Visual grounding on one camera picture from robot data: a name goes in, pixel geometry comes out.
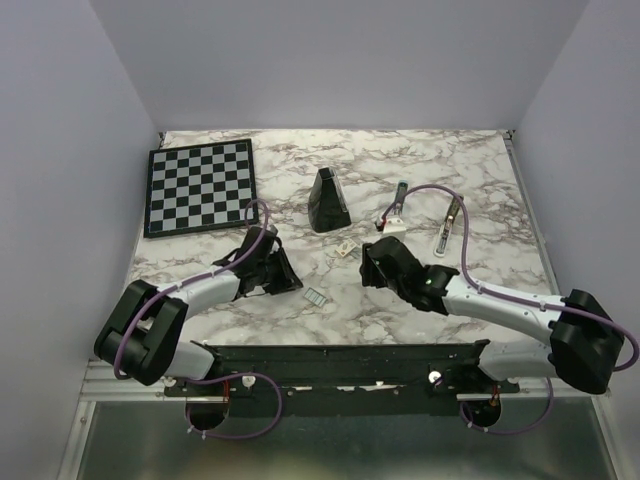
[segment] marble tabletop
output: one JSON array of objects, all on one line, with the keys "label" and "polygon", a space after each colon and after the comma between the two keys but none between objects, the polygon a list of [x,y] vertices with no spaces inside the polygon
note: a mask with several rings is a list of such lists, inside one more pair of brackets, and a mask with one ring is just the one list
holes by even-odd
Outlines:
[{"label": "marble tabletop", "polygon": [[[364,288],[360,260],[341,258],[344,239],[379,238],[373,222],[392,201],[397,182],[446,185],[465,196],[471,218],[469,266],[473,276],[499,285],[549,293],[524,201],[502,136],[496,131],[250,130],[168,132],[164,147],[251,138],[258,196],[272,211],[291,265],[304,289],[243,298],[190,319],[183,340],[215,345],[329,345],[470,342],[518,339],[521,334],[480,320],[414,310],[386,289]],[[350,227],[315,233],[307,200],[318,168],[338,173],[351,214]],[[447,254],[433,245],[450,198],[418,192],[405,203],[405,243],[424,263],[460,266],[462,222]],[[159,284],[201,272],[238,247],[245,230],[231,229],[141,238],[130,272]],[[303,295],[312,287],[328,298],[322,307]]]}]

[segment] black metronome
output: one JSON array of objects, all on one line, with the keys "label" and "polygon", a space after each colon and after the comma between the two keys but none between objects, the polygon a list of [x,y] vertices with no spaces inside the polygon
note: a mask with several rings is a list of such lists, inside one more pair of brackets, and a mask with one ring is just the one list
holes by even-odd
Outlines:
[{"label": "black metronome", "polygon": [[333,168],[321,168],[309,195],[309,223],[318,233],[351,225],[340,181]]}]

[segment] chessboard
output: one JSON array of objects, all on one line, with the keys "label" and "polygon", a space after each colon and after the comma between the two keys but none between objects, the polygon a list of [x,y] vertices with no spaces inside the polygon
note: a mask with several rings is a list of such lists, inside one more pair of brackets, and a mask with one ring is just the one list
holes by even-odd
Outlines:
[{"label": "chessboard", "polygon": [[[256,198],[251,140],[151,151],[144,237],[244,225]],[[246,220],[258,222],[257,205]]]}]

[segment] bolt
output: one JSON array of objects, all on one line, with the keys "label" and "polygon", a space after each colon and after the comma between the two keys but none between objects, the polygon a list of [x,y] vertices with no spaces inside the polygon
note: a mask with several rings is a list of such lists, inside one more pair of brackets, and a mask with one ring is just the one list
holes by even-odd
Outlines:
[{"label": "bolt", "polygon": [[178,381],[172,377],[162,377],[162,383],[164,384],[165,387],[171,388],[175,386],[175,384],[178,383]]},{"label": "bolt", "polygon": [[254,377],[253,375],[247,375],[242,377],[242,385],[244,385],[246,388],[253,387],[255,383],[256,383],[256,377]]},{"label": "bolt", "polygon": [[429,378],[429,383],[437,385],[440,382],[440,379],[442,378],[442,374],[436,370],[433,370],[429,372],[428,378]]}]

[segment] white wall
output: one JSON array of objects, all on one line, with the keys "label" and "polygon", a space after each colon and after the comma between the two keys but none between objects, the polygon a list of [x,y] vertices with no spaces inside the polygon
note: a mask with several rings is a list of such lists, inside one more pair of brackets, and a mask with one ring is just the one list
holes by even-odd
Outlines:
[{"label": "white wall", "polygon": [[55,478],[155,128],[84,0],[0,2],[0,476]]},{"label": "white wall", "polygon": [[[562,290],[593,292],[636,336],[639,25],[638,0],[592,0],[516,135],[524,180]],[[618,374],[612,388],[625,445],[637,454],[640,366]],[[640,472],[637,455],[636,465]]]},{"label": "white wall", "polygon": [[91,0],[161,129],[513,128],[587,0]]}]

